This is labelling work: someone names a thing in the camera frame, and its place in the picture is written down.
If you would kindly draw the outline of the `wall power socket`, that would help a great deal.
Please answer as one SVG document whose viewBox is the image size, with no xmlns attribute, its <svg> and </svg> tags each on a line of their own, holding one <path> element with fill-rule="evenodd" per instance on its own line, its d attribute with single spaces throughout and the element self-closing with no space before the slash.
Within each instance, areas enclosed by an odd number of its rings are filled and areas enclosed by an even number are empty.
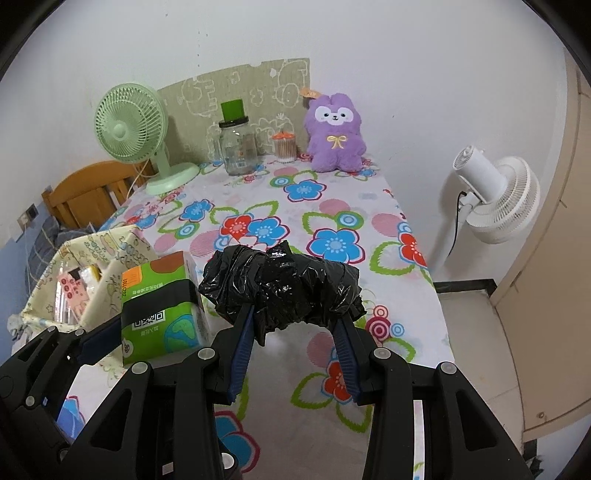
<svg viewBox="0 0 591 480">
<path fill-rule="evenodd" d="M 25 231 L 30 224 L 37 218 L 39 212 L 34 204 L 31 204 L 17 219 L 17 223 L 22 231 Z"/>
</svg>

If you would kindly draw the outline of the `green orange tissue pack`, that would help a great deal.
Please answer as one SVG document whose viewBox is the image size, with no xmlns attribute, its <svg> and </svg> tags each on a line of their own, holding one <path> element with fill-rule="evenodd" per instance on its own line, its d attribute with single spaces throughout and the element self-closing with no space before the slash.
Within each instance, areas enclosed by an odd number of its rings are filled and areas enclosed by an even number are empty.
<svg viewBox="0 0 591 480">
<path fill-rule="evenodd" d="M 177 251 L 126 270 L 121 279 L 125 367 L 211 345 L 197 289 L 197 266 Z"/>
</svg>

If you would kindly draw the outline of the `beige door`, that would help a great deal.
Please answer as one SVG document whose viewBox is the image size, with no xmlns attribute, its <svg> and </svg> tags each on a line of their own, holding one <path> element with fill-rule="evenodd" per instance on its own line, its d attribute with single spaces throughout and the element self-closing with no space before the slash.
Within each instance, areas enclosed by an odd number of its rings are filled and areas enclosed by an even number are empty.
<svg viewBox="0 0 591 480">
<path fill-rule="evenodd" d="M 513 357 L 524 441 L 590 413 L 590 85 L 567 55 L 556 170 L 534 227 L 492 296 Z"/>
</svg>

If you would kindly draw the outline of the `pink paper packet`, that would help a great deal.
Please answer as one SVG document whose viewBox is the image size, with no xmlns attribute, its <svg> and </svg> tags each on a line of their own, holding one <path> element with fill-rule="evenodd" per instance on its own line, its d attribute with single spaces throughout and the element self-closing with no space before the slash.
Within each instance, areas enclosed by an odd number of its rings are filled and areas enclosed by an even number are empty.
<svg viewBox="0 0 591 480">
<path fill-rule="evenodd" d="M 68 324 L 78 323 L 89 302 L 86 286 L 76 268 L 58 275 L 55 319 Z"/>
</svg>

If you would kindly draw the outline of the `grey plaid pillow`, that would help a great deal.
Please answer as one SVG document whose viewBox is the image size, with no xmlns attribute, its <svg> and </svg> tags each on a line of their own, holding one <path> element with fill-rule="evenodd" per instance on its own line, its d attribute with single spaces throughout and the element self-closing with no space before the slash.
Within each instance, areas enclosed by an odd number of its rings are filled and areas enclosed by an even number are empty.
<svg viewBox="0 0 591 480">
<path fill-rule="evenodd" d="M 37 281 L 61 246 L 78 236 L 77 230 L 62 226 L 53 216 L 47 217 L 29 248 L 25 270 L 28 279 Z"/>
</svg>

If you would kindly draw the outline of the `white crumpled cloth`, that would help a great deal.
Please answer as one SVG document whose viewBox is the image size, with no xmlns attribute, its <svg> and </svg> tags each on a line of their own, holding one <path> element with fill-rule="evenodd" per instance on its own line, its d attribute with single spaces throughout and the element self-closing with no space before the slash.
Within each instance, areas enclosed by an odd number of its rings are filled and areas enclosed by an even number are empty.
<svg viewBox="0 0 591 480">
<path fill-rule="evenodd" d="M 33 337 L 31 328 L 24 323 L 20 314 L 12 314 L 7 320 L 7 330 L 11 337 L 11 354 L 15 354 Z"/>
</svg>

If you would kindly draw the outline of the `black plastic bag bundle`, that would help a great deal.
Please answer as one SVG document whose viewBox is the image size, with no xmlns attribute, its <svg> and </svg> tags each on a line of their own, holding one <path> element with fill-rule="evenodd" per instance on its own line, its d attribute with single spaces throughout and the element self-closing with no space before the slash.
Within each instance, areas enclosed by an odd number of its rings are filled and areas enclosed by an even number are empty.
<svg viewBox="0 0 591 480">
<path fill-rule="evenodd" d="M 267 334 L 292 323 L 331 330 L 339 320 L 362 318 L 359 279 L 356 267 L 294 253 L 283 241 L 264 252 L 243 245 L 216 252 L 198 291 L 231 324 L 243 305 L 252 306 L 254 338 L 263 345 Z"/>
</svg>

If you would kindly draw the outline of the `wooden bed headboard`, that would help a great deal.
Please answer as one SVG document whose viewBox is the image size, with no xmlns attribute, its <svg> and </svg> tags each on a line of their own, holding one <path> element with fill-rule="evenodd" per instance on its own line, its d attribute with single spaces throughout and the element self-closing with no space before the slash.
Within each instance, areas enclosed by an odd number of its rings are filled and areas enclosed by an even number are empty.
<svg viewBox="0 0 591 480">
<path fill-rule="evenodd" d="M 102 161 L 75 171 L 56 187 L 44 190 L 41 197 L 49 214 L 61 226 L 97 228 L 153 174 L 149 161 L 139 165 Z"/>
</svg>

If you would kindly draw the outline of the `floral tablecloth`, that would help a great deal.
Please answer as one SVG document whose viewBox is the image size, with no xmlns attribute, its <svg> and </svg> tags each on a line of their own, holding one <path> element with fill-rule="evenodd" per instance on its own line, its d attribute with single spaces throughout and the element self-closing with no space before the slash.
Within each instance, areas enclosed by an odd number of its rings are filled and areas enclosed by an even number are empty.
<svg viewBox="0 0 591 480">
<path fill-rule="evenodd" d="M 229 245 L 281 241 L 353 265 L 366 309 L 359 326 L 377 344 L 430 367 L 452 358 L 426 261 L 372 161 L 346 174 L 266 160 L 242 178 L 213 163 L 169 194 L 136 192 L 102 231 L 131 225 L 155 253 L 186 251 L 198 267 Z M 360 478 L 372 416 L 346 392 L 329 332 L 308 324 L 254 347 L 242 394 L 215 409 L 218 434 L 249 479 Z"/>
</svg>

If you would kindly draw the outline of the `green patterned board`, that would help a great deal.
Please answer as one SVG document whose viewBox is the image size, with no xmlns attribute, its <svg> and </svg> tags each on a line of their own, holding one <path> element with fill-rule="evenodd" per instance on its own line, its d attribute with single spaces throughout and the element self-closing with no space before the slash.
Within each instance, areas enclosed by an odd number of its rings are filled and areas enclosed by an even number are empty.
<svg viewBox="0 0 591 480">
<path fill-rule="evenodd" d="M 273 153 L 271 137 L 280 131 L 293 133 L 297 148 L 304 150 L 307 107 L 301 89 L 310 83 L 310 60 L 294 58 L 229 67 L 159 89 L 169 118 L 165 143 L 170 162 L 218 159 L 221 104 L 232 100 L 242 101 L 260 154 Z"/>
</svg>

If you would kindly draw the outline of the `toothpick jar orange lid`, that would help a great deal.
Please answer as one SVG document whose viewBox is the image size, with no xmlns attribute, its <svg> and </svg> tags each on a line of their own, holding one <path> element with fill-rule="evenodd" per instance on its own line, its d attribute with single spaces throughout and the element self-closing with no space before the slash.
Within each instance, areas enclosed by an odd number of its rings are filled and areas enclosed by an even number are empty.
<svg viewBox="0 0 591 480">
<path fill-rule="evenodd" d="M 294 133 L 280 131 L 271 137 L 276 159 L 290 163 L 297 159 L 297 141 Z"/>
</svg>

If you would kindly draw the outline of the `yellow cartoon tissue pack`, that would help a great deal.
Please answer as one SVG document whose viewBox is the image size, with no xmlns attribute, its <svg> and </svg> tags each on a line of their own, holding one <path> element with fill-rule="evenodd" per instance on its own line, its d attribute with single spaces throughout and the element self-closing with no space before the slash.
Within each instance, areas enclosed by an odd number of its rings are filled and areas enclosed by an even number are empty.
<svg viewBox="0 0 591 480">
<path fill-rule="evenodd" d="M 100 283 L 102 274 L 96 265 L 89 265 L 80 269 L 79 276 L 87 289 L 95 289 Z"/>
</svg>

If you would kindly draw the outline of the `white standing fan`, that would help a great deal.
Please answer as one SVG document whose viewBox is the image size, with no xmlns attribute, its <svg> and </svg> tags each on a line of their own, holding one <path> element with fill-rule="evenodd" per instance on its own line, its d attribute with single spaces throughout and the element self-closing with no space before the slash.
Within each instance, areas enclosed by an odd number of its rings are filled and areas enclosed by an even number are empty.
<svg viewBox="0 0 591 480">
<path fill-rule="evenodd" d="M 539 180 L 521 157 L 491 161 L 483 150 L 469 145 L 456 156 L 452 167 L 463 189 L 443 243 L 429 261 L 433 272 L 451 256 L 463 227 L 485 244 L 506 243 L 533 222 L 540 206 Z"/>
</svg>

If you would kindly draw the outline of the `glass jar with green lid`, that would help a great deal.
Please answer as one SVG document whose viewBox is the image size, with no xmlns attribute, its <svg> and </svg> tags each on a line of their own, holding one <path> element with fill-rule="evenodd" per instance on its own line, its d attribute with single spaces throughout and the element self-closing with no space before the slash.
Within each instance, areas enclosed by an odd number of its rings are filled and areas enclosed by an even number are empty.
<svg viewBox="0 0 591 480">
<path fill-rule="evenodd" d="M 218 147 L 226 172 L 230 176 L 252 174 L 259 165 L 259 153 L 242 99 L 222 102 L 221 115 Z"/>
</svg>

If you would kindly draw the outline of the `purple plush bunny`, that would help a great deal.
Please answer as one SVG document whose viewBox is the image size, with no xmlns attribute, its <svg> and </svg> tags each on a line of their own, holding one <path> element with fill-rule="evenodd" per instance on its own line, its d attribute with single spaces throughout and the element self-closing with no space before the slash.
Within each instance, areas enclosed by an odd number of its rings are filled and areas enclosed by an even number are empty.
<svg viewBox="0 0 591 480">
<path fill-rule="evenodd" d="M 311 168 L 319 173 L 359 172 L 367 146 L 361 133 L 362 118 L 351 98 L 343 93 L 325 95 L 311 89 L 304 89 L 301 95 L 308 100 L 304 128 L 308 133 Z"/>
</svg>

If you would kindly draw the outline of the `yellow fabric storage box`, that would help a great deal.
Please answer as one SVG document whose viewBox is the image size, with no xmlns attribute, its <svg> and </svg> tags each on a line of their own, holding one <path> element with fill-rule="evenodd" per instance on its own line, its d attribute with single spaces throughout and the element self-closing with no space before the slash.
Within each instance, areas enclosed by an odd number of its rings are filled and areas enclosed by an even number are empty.
<svg viewBox="0 0 591 480">
<path fill-rule="evenodd" d="M 155 260 L 154 249 L 134 226 L 116 227 L 66 242 L 43 269 L 20 313 L 22 347 L 48 327 L 69 333 L 78 328 L 89 332 L 121 312 L 122 274 L 135 266 Z M 59 321 L 55 313 L 58 275 L 77 267 L 96 266 L 101 279 L 78 319 Z"/>
</svg>

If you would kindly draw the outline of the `green desk fan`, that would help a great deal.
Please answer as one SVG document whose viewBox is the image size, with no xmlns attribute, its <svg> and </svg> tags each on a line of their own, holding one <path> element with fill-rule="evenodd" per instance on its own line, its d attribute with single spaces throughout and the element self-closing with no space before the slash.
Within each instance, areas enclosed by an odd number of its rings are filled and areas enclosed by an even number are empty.
<svg viewBox="0 0 591 480">
<path fill-rule="evenodd" d="M 168 113 L 163 99 L 152 88 L 123 83 L 108 90 L 96 107 L 94 133 L 113 159 L 126 164 L 150 161 L 157 173 L 147 180 L 148 194 L 162 195 L 193 180 L 197 165 L 172 165 L 165 143 Z"/>
</svg>

